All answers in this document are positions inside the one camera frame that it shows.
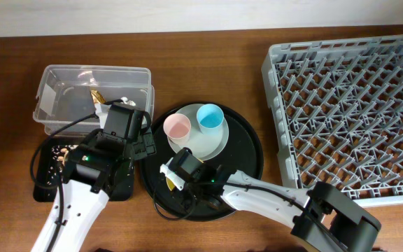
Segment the clear plastic bin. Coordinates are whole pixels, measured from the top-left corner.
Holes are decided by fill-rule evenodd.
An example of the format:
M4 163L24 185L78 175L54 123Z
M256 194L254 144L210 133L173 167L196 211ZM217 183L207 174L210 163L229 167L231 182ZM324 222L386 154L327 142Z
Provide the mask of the clear plastic bin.
M96 111L90 92L96 90L109 102L123 97L135 107L154 114L155 90L147 68L54 64L45 68L38 87L33 119L45 133Z

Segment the black rectangular tray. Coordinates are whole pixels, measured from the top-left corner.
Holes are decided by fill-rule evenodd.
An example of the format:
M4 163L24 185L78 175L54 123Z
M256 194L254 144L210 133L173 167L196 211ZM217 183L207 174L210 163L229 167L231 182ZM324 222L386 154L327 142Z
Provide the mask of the black rectangular tray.
M39 153L38 164L35 165L36 168L36 178L40 183L46 184L46 170L49 162L49 157L51 156L51 148L58 145L78 145L83 140L80 138L71 137L57 137L52 139L47 143ZM123 202L128 200L134 190L134 165L125 163L121 166L114 175L112 175L111 185L115 186L111 196L110 201L112 202ZM53 202L55 199L57 190L46 190L34 186L33 198L37 202Z

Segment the pink cup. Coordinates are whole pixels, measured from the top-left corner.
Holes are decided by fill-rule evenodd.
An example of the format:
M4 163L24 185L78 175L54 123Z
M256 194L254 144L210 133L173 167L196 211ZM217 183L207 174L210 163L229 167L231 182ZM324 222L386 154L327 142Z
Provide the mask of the pink cup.
M190 138L191 122L186 115L173 113L163 124L164 133L175 144L185 144Z

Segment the gold foil wrapper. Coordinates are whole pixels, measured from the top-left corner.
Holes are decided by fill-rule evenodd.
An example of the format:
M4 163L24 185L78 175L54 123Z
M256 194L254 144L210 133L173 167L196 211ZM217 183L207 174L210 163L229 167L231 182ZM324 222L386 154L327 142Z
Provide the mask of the gold foil wrapper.
M94 104L105 104L106 100L104 99L103 95L98 91L91 89L90 94L92 97L92 101Z

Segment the food scraps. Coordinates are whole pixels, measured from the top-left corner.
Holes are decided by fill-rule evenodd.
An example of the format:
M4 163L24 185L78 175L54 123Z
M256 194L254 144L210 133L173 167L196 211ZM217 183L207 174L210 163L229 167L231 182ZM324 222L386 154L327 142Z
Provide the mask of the food scraps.
M51 148L51 156L46 170L45 183L47 186L57 184L57 174L62 174L69 153L75 149L77 145L58 145Z

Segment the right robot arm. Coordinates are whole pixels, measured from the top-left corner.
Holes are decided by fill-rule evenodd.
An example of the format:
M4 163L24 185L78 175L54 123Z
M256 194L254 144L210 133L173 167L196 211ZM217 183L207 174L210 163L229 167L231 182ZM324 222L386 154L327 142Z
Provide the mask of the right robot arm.
M307 251L370 251L381 230L373 215L329 183L286 188L238 169L212 167L188 148L162 164L160 173L190 196L191 209L199 202L224 204L264 216L289 227Z

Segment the grey plate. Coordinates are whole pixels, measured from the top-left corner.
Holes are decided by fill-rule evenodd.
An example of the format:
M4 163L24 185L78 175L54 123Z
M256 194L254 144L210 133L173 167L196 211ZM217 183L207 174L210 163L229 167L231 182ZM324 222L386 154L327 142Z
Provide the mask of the grey plate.
M196 158L205 161L214 158L223 151L229 138L229 127L226 118L224 118L219 133L204 134L197 122L197 112L202 106L203 104L189 104L176 111L187 116L191 122L190 138L186 143L183 145L176 144L169 137L167 140L175 153L183 147L187 147Z

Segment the grey dishwasher rack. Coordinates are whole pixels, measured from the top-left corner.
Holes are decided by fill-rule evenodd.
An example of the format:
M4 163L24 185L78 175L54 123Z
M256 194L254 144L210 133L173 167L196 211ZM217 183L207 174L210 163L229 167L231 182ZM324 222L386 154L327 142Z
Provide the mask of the grey dishwasher rack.
M275 44L261 71L285 187L403 204L403 35Z

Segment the blue cup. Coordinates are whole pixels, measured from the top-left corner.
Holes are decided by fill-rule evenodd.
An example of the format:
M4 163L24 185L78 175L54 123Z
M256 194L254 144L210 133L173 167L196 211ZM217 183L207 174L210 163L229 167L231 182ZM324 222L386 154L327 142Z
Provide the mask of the blue cup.
M196 119L203 134L214 135L222 128L224 113L215 104L205 104L198 109Z

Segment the black round tray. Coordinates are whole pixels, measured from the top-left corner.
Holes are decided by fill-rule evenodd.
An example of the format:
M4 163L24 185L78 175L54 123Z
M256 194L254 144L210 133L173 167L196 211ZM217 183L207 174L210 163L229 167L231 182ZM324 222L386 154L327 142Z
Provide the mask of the black round tray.
M191 200L183 201L176 190L170 192L164 175L160 173L160 165L167 163L176 154L169 145L163 124L168 116L189 104L168 111L152 124L151 130L157 153L139 163L142 184L149 195L155 199L157 206L178 218L190 212ZM260 179L264 168L264 158L259 137L243 116L227 106L219 105L219 107L222 109L229 127L229 138L227 145L219 155L204 162L211 166L223 165L238 169L255 179Z

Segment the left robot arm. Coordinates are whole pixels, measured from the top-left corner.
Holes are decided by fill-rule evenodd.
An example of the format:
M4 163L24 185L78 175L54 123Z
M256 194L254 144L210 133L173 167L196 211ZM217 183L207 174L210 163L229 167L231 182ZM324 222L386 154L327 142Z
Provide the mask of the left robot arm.
M33 251L79 251L107 203L132 196L135 163L156 153L149 112L117 101L90 117L100 127L57 164L57 193Z

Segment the yellow bowl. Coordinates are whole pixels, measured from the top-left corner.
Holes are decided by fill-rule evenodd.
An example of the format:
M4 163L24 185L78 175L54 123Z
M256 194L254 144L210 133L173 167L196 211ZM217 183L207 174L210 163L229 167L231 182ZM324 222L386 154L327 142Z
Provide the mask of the yellow bowl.
M174 183L169 178L166 178L166 185L170 192L174 191L176 188Z

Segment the white tissue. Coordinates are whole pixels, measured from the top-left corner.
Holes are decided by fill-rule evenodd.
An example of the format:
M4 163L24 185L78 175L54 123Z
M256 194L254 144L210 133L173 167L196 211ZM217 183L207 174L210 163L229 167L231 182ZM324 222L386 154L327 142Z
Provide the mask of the white tissue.
M131 99L128 99L127 97L121 97L120 99L106 101L104 103L97 102L94 104L94 107L96 109L95 114L99 119L100 128L102 128L102 129L104 128L107 117L108 117L108 111L114 103L121 103L124 105L128 105L128 106L132 107L133 109L141 110L141 108L138 107L134 101L132 101Z

